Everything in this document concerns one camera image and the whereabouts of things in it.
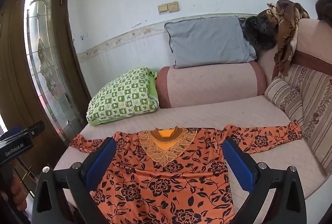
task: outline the yellowed switch plate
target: yellowed switch plate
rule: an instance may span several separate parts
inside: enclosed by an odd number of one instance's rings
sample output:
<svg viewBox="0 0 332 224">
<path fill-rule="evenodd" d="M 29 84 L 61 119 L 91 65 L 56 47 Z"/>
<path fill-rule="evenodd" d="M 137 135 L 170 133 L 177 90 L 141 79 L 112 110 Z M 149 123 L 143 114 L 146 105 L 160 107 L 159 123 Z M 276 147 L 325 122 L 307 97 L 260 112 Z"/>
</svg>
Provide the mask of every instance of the yellowed switch plate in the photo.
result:
<svg viewBox="0 0 332 224">
<path fill-rule="evenodd" d="M 161 4 L 161 5 L 159 5 L 158 6 L 158 11 L 159 11 L 159 14 L 168 12 L 167 4 Z"/>
<path fill-rule="evenodd" d="M 170 13 L 180 11 L 179 2 L 168 3 L 167 7 Z"/>
</svg>

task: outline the sofa seat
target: sofa seat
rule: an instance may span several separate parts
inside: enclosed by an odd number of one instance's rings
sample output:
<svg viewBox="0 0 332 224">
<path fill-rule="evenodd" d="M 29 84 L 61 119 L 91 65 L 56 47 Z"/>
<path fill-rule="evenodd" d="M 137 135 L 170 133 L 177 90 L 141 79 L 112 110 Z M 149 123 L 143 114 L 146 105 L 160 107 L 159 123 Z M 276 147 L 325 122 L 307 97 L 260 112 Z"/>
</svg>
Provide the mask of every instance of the sofa seat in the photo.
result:
<svg viewBox="0 0 332 224">
<path fill-rule="evenodd" d="M 241 100 L 213 103 L 192 107 L 159 108 L 154 113 L 143 114 L 96 127 L 87 125 L 82 130 L 85 139 L 104 139 L 115 132 L 135 133 L 148 129 L 169 129 L 178 127 L 198 127 L 223 129 L 227 124 L 240 127 L 283 126 L 290 122 L 288 117 L 270 102 L 265 96 Z M 88 154 L 69 147 L 63 154 L 55 169 L 67 169 L 74 162 L 83 162 Z M 314 155 L 304 140 L 296 140 L 277 146 L 276 148 L 252 154 L 255 161 L 266 162 L 271 168 L 286 169 L 290 165 L 298 168 L 305 197 L 313 193 L 326 179 Z M 234 174 L 229 169 L 230 186 L 233 194 L 235 210 L 237 211 L 246 197 Z M 66 197 L 74 204 L 71 194 L 66 191 Z M 262 208 L 264 214 L 273 197 L 270 190 L 268 199 Z"/>
</svg>

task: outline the green pillow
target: green pillow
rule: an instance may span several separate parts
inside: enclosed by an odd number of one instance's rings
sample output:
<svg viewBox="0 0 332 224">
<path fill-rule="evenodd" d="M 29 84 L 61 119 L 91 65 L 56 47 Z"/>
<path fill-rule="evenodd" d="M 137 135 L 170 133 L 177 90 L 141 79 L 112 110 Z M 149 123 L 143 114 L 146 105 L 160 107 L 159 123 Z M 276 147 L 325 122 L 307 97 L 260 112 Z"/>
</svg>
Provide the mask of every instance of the green pillow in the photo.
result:
<svg viewBox="0 0 332 224">
<path fill-rule="evenodd" d="M 159 106 L 156 78 L 156 72 L 140 67 L 106 84 L 89 103 L 88 122 L 97 126 L 155 111 Z"/>
</svg>

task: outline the maroon fabric trim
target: maroon fabric trim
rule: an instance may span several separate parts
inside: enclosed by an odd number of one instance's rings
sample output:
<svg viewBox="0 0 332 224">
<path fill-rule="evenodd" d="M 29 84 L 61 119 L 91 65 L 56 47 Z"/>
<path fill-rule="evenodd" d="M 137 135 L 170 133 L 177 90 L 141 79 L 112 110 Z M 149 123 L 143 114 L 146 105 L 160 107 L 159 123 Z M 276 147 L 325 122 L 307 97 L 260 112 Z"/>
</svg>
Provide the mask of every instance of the maroon fabric trim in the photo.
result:
<svg viewBox="0 0 332 224">
<path fill-rule="evenodd" d="M 292 63 L 332 76 L 332 65 L 312 55 L 296 50 Z"/>
<path fill-rule="evenodd" d="M 169 66 L 163 67 L 158 72 L 156 80 L 156 89 L 158 93 L 159 107 L 161 108 L 171 108 L 171 102 L 169 100 L 168 89 L 167 89 L 168 70 Z"/>
<path fill-rule="evenodd" d="M 249 62 L 256 74 L 257 80 L 257 95 L 262 96 L 267 88 L 266 78 L 263 69 L 255 62 Z"/>
</svg>

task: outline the striped cushion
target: striped cushion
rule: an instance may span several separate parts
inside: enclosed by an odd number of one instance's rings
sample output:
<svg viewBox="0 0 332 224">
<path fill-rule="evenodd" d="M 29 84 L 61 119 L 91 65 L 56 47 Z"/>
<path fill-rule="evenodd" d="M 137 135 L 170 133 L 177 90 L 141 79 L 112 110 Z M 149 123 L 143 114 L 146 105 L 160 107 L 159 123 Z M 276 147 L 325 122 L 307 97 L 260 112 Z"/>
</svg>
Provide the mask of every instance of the striped cushion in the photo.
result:
<svg viewBox="0 0 332 224">
<path fill-rule="evenodd" d="M 265 96 L 303 128 L 303 106 L 299 91 L 281 78 L 275 78 L 266 89 Z"/>
<path fill-rule="evenodd" d="M 291 65 L 283 77 L 303 99 L 303 136 L 327 172 L 332 171 L 332 76 Z"/>
</svg>

